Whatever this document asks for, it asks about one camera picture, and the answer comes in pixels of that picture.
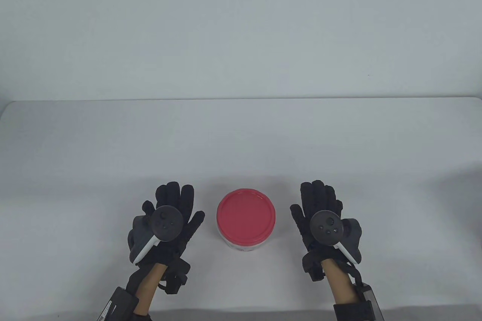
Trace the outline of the person's right hand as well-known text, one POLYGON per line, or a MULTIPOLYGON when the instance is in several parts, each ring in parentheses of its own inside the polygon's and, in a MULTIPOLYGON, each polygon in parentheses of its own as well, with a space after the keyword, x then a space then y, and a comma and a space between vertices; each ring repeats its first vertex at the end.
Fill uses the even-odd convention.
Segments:
POLYGON ((343 221, 341 219, 343 203, 336 199, 334 188, 324 185, 320 180, 303 182, 300 185, 300 195, 302 205, 292 204, 290 211, 307 251, 319 251, 326 259, 342 260, 344 262, 351 261, 341 250, 336 249, 332 245, 320 243, 313 236, 310 227, 311 219, 319 211, 328 211, 330 214, 333 214, 331 218, 334 219, 335 223, 343 221))

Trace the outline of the person's left hand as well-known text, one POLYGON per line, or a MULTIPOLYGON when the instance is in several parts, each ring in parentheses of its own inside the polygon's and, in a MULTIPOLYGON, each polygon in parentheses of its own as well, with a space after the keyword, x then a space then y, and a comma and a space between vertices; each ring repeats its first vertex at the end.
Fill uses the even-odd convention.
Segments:
POLYGON ((145 201, 128 233, 129 260, 142 267, 154 263, 172 266, 203 223, 205 213, 193 212, 194 187, 172 181, 155 192, 156 204, 145 201))

